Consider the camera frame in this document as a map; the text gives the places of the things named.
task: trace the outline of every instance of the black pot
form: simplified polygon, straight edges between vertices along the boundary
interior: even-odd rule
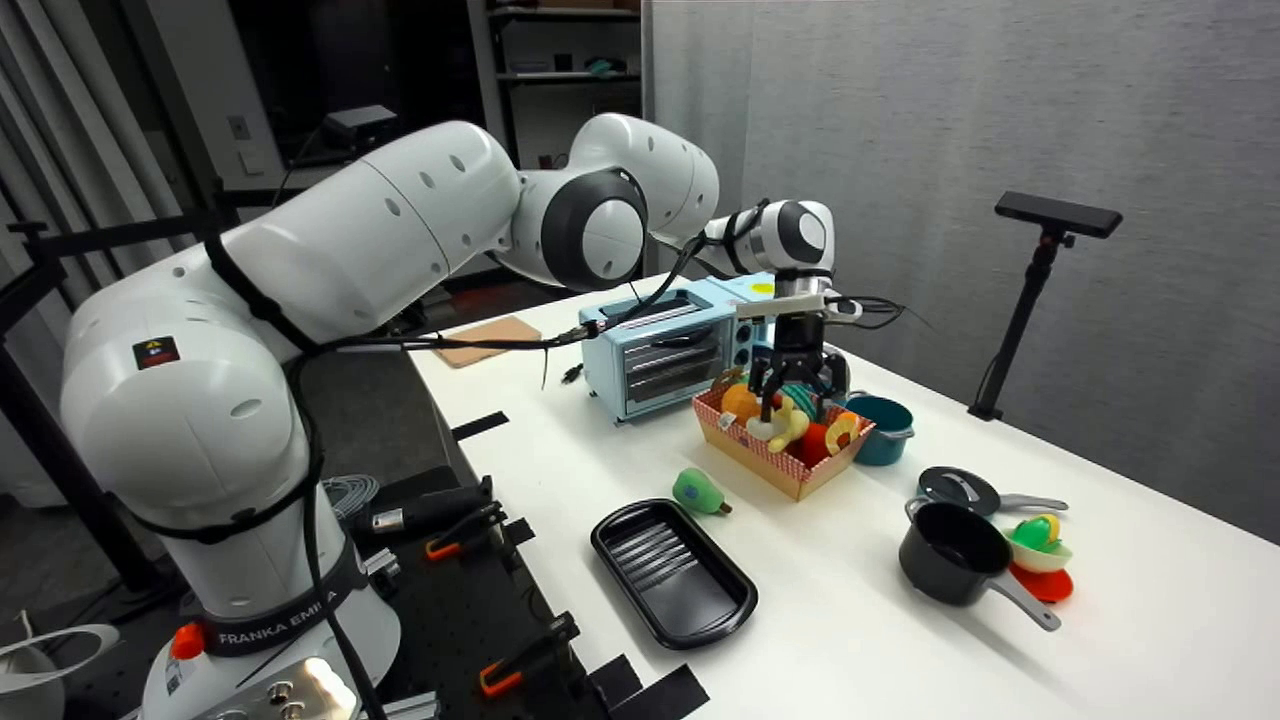
[[[903,575],[933,600],[969,607],[988,586],[1023,607],[1040,629],[1056,631],[1058,618],[1013,575],[1006,541],[977,512],[958,504],[925,504],[910,516],[910,531],[900,547]]]

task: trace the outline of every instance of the table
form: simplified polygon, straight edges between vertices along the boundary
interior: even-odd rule
[[[543,334],[577,307],[618,300],[596,291],[516,313]],[[1085,454],[889,369],[849,356],[853,382],[917,413],[917,441],[895,467],[853,467],[790,504],[697,432],[692,413],[614,426],[583,382],[558,382],[577,348],[509,350],[447,369],[416,350],[447,422],[509,413],[512,422],[462,441],[475,473],[494,480],[552,610],[578,618],[583,666],[631,657],[638,679],[688,663],[711,692],[700,715],[1270,715],[1280,685],[1280,550],[1189,504],[1139,486]],[[702,531],[756,578],[761,607],[729,641],[671,652],[628,604],[589,544],[610,508],[666,495],[700,463],[732,500]],[[895,566],[903,500],[929,463],[958,463],[1004,490],[1063,495],[1076,594],[1063,629],[1040,631],[995,590],[977,607],[919,594]]]

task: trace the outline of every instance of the basket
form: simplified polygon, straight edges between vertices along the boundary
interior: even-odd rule
[[[702,441],[714,442],[724,454],[748,463],[756,477],[762,477],[771,486],[780,486],[790,500],[805,500],[808,490],[822,486],[831,477],[838,477],[860,442],[871,437],[871,418],[860,422],[856,441],[805,467],[790,453],[768,453],[756,437],[748,437],[738,422],[719,422],[719,393],[702,393],[692,398],[697,422],[702,426]]]

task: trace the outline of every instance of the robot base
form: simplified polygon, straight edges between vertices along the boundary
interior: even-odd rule
[[[380,685],[398,652],[398,614],[371,586],[361,586],[334,607],[334,618],[354,643],[367,679]],[[309,629],[285,643],[285,652],[269,646],[250,657],[177,661],[162,643],[153,661],[136,720],[245,715],[264,703],[273,675],[287,675],[305,661],[327,661],[327,666],[354,692],[327,625]]]

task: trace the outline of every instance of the black plate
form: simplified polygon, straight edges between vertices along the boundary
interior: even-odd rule
[[[604,516],[591,544],[666,646],[714,643],[756,610],[756,584],[671,500]]]

